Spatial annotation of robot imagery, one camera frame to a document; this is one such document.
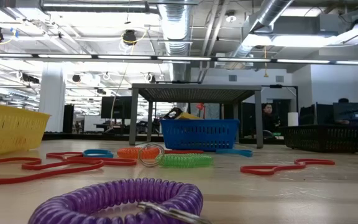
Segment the metal key ring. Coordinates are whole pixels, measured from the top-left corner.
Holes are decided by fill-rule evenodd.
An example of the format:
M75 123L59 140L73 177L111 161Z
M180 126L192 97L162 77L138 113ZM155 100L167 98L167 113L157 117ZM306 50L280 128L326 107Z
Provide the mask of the metal key ring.
M141 153L142 153L142 151L143 151L144 149L147 149L148 147L156 147L156 148L159 149L159 151L160 151L160 155L161 155L161 156L157 156L157 157L155 158L155 162L145 162L145 161L143 161L142 157L140 156ZM164 149L162 146L160 146L160 145L158 145L158 144L151 143L151 144L147 144L147 145L143 146L143 147L139 150L139 152L138 152L138 154L137 154L137 158L138 158L138 160L140 161L140 163L143 164L144 166L146 166L146 167L154 167L154 166L157 166L157 165L160 164L160 162L161 162L162 159L164 158L164 155L165 155L165 149Z

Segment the wooden table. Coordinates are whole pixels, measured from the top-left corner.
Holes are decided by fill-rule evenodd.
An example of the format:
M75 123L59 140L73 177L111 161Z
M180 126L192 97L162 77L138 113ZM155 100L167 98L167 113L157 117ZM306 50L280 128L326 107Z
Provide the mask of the wooden table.
M44 141L37 150L1 157L39 156L48 152L112 149L125 141ZM237 146L238 149L250 147ZM100 182L153 177L197 185L204 195L202 216L212 223L358 223L358 154L317 154L285 146L253 149L254 157L215 155L214 166L196 169L103 167L14 185L0 185L0 223L27 223L34 209L47 199ZM334 159L335 166L311 165L304 170L281 171L261 177L239 172L250 164L292 164L299 158ZM19 164L0 165L0 177L32 174ZM135 205L109 208L95 215L113 217L136 213Z

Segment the coiled keychain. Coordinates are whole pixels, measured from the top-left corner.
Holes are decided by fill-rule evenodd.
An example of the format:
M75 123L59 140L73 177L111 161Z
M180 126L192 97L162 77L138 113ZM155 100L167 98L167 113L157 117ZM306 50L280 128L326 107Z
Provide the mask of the coiled keychain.
M192 168L210 166L213 158L203 154L169 154L162 157L158 155L156 160L161 160L161 166Z
M117 155L125 159L137 159L138 156L142 159L155 159L160 154L160 150L157 147L147 147L146 150L139 154L140 150L141 147L125 147L119 149Z
M142 155L144 153L144 151L148 151L151 149L158 149L160 151L159 155L155 158L155 161L154 162L146 162L144 161L144 158L142 158ZM165 149L163 147L161 147L160 145L158 144L154 144L154 143L151 143L151 144L147 144L145 146L143 146L140 150L139 150L139 153L138 153L138 158L139 158L139 161L141 164L143 164L144 166L147 166L147 167L154 167L154 166L157 166L161 163L161 160L164 158L164 155L165 155Z
M122 203L139 202L136 215L105 218L90 214ZM122 179L94 184L53 197L38 206L28 224L210 224L199 217L203 195L197 186L161 179Z

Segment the purple coiled keychain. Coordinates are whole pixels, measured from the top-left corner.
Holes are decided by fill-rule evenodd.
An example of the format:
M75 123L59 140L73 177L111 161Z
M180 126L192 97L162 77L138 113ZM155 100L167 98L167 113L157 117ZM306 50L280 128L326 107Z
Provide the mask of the purple coiled keychain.
M121 217L101 218L90 215L101 209L128 202L140 202L139 204L143 205L148 203L142 202L152 202L159 204L155 205L159 208L154 210L147 209L152 206L143 206L146 207L143 212L126 215L124 221ZM202 208L203 196L193 184L153 178L123 179L91 185L51 198L35 209L29 224L179 224L183 222L171 218L176 217L175 215L162 215L163 213L156 211L162 209L169 212L187 212L190 213L188 217L193 217L200 215Z

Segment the ventilation duct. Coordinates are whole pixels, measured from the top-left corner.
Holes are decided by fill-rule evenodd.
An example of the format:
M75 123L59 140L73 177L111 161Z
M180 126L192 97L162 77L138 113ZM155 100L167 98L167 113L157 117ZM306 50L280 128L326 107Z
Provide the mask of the ventilation duct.
M158 5L162 17L162 31L167 54L170 56L187 56L189 44L185 43L189 34L190 6L182 4ZM190 74L186 72L185 63L170 64L172 81L190 81Z
M252 46L247 43L248 34L251 32L272 32L274 22L292 2L293 0L265 0L261 5L260 10L249 16L245 21L243 26L243 35L245 39L231 54L231 57L246 57L252 50ZM234 69L237 67L237 64L238 63L235 62L227 63L224 68Z

